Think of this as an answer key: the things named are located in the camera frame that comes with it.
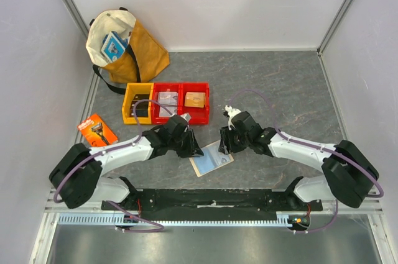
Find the beige leather card holder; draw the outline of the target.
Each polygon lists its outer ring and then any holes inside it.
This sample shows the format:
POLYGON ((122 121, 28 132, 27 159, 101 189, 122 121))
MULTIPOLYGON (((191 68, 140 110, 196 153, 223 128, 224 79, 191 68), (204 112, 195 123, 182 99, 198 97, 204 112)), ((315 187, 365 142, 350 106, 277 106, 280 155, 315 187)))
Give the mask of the beige leather card holder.
POLYGON ((203 156, 189 158, 197 177, 201 177, 234 162, 234 158, 231 154, 226 155, 218 151, 219 146, 220 141, 213 142, 201 148, 204 153, 203 156))

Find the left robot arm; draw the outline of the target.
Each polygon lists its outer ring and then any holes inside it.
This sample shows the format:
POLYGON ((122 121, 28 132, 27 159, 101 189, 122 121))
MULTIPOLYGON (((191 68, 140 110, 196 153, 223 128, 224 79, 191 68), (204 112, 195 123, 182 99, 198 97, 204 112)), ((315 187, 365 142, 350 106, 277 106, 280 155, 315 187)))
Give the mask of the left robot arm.
POLYGON ((117 168, 164 156, 174 151, 180 158, 202 157, 189 114, 174 115, 163 125, 141 131, 130 140, 106 147, 72 146, 49 175, 55 203, 75 209, 90 202, 112 201, 122 209, 137 202, 134 187, 125 177, 108 178, 117 168))

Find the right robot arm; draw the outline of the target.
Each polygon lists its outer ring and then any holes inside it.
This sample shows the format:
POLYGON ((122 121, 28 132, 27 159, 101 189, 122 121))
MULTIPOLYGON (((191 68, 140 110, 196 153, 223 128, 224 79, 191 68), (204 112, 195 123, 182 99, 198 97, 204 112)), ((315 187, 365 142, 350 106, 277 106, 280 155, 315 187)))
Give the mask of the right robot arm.
POLYGON ((227 126, 221 128, 219 152, 238 153, 246 148, 259 155, 292 160, 321 172, 320 176, 296 178, 286 189, 285 203, 299 210, 315 200, 335 199, 358 208, 377 188, 379 173, 354 143, 318 143, 293 137, 274 127, 262 128, 247 111, 226 107, 227 126))

